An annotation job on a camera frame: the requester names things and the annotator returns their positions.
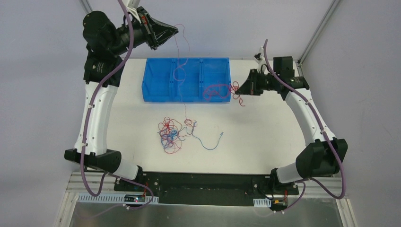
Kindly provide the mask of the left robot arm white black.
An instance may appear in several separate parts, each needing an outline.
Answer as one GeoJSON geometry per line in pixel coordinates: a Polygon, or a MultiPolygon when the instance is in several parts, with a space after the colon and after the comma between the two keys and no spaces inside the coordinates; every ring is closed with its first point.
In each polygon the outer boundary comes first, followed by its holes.
{"type": "Polygon", "coordinates": [[[85,108],[78,139],[64,158],[83,167],[126,179],[132,191],[144,186],[138,173],[141,167],[124,160],[119,151],[107,148],[106,135],[112,104],[120,85],[124,61],[121,55],[141,44],[155,50],[178,33],[178,28],[150,16],[143,8],[138,17],[116,27],[101,11],[92,11],[83,19],[83,37],[87,42],[84,65],[85,108]]]}

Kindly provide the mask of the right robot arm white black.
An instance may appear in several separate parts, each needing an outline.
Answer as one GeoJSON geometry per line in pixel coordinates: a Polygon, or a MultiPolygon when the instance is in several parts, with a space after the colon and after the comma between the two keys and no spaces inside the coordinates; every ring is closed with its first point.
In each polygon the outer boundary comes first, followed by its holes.
{"type": "Polygon", "coordinates": [[[288,183],[344,174],[342,162],[348,144],[338,139],[322,119],[306,79],[295,75],[292,57],[275,57],[272,67],[262,54],[254,58],[258,68],[250,70],[236,94],[259,96],[264,91],[277,92],[295,115],[305,140],[305,149],[294,163],[272,170],[268,181],[270,191],[279,194],[286,190],[288,183]]]}

